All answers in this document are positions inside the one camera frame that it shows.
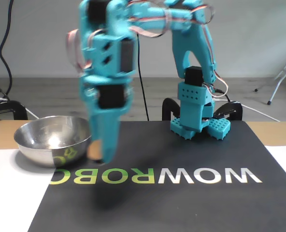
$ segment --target grey floor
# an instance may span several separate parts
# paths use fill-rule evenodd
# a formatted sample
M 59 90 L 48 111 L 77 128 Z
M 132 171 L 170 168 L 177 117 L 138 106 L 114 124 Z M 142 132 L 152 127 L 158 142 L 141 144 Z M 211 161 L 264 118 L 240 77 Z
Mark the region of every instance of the grey floor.
M 177 100 L 178 78 L 143 78 L 146 100 L 150 120 L 161 120 L 161 106 L 164 98 L 170 97 Z M 276 83 L 267 85 L 258 93 L 253 90 L 266 79 L 262 78 L 229 78 L 228 95 L 231 100 L 239 101 L 249 107 L 260 110 L 280 121 L 286 121 L 286 79 L 281 84 L 272 105 L 266 105 L 274 90 Z M 6 89 L 8 80 L 0 79 L 0 87 Z M 134 102 L 131 111 L 122 117 L 122 120 L 145 121 L 145 108 L 140 81 L 133 81 L 135 91 Z M 87 117 L 83 102 L 78 95 L 77 78 L 15 78 L 10 93 L 12 100 L 23 103 L 38 117 L 51 115 L 74 115 Z M 244 109 L 244 121 L 271 121 L 258 113 Z

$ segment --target turquoise robotic arm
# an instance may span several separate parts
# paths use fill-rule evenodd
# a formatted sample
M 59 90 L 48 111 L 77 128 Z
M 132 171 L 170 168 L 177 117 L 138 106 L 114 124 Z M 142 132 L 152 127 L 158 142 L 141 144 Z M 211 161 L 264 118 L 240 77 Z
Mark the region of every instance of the turquoise robotic arm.
M 90 158 L 97 163 L 113 160 L 118 147 L 120 116 L 133 99 L 130 86 L 136 67 L 136 34 L 159 37 L 172 31 L 172 50 L 181 101 L 180 117 L 171 120 L 170 129 L 191 139 L 207 128 L 223 139 L 230 130 L 226 119 L 213 119 L 215 69 L 213 43 L 202 0 L 166 0 L 164 7 L 151 7 L 146 0 L 83 0 L 79 6 L 79 30 L 68 34 L 74 45 L 72 64 L 80 72 L 80 97 L 88 110 L 92 143 Z M 161 34 L 148 32 L 162 29 Z M 193 53 L 201 67 L 191 66 Z

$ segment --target bowl rim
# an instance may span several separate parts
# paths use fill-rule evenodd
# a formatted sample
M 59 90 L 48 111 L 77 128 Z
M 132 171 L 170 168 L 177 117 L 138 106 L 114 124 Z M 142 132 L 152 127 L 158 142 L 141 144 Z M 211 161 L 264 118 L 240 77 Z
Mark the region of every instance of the bowl rim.
M 78 142 L 78 143 L 75 143 L 75 144 L 72 144 L 72 145 L 68 145 L 68 146 L 62 146 L 62 147 L 58 147 L 58 148 L 52 148 L 52 149 L 49 149 L 49 148 L 32 148 L 32 147 L 27 147 L 27 146 L 24 146 L 24 145 L 21 145 L 20 143 L 17 142 L 16 140 L 16 134 L 18 132 L 18 130 L 22 129 L 23 127 L 35 122 L 35 121 L 38 121 L 38 120 L 41 120 L 41 119 L 46 119 L 46 118 L 51 118 L 51 117 L 72 117 L 72 118 L 80 118 L 80 119 L 83 119 L 83 120 L 86 120 L 82 117 L 77 117 L 77 116 L 66 116 L 66 115 L 59 115 L 59 116 L 46 116 L 46 117 L 42 117 L 42 118 L 39 118 L 39 119 L 36 119 L 36 120 L 32 120 L 30 122 L 27 122 L 25 124 L 23 124 L 21 127 L 19 127 L 15 132 L 14 132 L 14 140 L 15 142 L 18 144 L 18 146 L 22 146 L 24 148 L 27 148 L 27 149 L 36 149 L 36 150 L 41 150 L 41 151 L 51 151 L 51 150 L 59 150 L 59 149 L 65 149 L 65 148 L 68 148 L 68 147 L 72 147 L 72 146 L 75 146 L 75 145 L 78 145 L 78 144 L 81 144 L 85 141 L 87 141 L 88 139 L 91 138 L 91 135 L 89 135 L 88 138 Z

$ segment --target metal bowl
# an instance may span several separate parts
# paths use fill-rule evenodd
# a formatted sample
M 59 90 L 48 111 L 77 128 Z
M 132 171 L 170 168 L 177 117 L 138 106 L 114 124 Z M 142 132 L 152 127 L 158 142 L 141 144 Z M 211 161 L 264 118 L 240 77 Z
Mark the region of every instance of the metal bowl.
M 14 134 L 19 150 L 44 167 L 61 167 L 85 155 L 89 123 L 74 116 L 50 116 L 29 122 Z

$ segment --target mounting hole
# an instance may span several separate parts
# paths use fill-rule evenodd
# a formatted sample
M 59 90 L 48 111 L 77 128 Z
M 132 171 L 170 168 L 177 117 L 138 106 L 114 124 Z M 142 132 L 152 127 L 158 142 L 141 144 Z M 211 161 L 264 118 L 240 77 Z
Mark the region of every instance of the mounting hole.
M 111 47 L 111 43 L 108 42 L 107 44 L 105 44 L 105 46 L 103 47 L 103 50 L 106 51 L 107 49 L 109 49 Z
M 111 56 L 108 56 L 103 60 L 103 64 L 108 64 L 111 61 Z

